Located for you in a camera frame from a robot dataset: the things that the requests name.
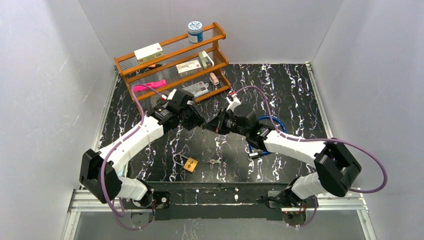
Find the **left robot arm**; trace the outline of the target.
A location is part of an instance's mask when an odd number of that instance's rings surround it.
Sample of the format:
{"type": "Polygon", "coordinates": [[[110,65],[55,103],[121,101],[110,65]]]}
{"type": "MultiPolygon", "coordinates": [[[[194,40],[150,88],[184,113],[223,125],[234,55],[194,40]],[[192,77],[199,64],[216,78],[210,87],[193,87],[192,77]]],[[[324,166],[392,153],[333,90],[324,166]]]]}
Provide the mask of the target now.
{"type": "Polygon", "coordinates": [[[196,110],[195,102],[192,93],[172,90],[122,137],[99,151],[84,152],[79,182],[103,204],[115,198],[141,201],[145,195],[152,194],[145,181],[119,173],[135,155],[170,130],[183,127],[190,131],[200,127],[205,120],[196,110]]]}

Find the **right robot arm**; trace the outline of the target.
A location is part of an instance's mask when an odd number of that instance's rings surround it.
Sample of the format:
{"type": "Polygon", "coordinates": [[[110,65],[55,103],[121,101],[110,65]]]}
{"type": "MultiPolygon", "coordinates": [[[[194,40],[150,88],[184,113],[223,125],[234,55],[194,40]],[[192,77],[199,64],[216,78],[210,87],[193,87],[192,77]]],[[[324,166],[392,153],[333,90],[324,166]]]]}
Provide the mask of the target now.
{"type": "Polygon", "coordinates": [[[270,125],[261,123],[254,112],[244,114],[223,108],[203,129],[220,135],[242,135],[253,148],[313,166],[314,173],[294,179],[280,194],[283,200],[299,202],[324,193],[344,197],[362,170],[343,143],[334,139],[309,141],[292,135],[283,137],[270,125]]]}

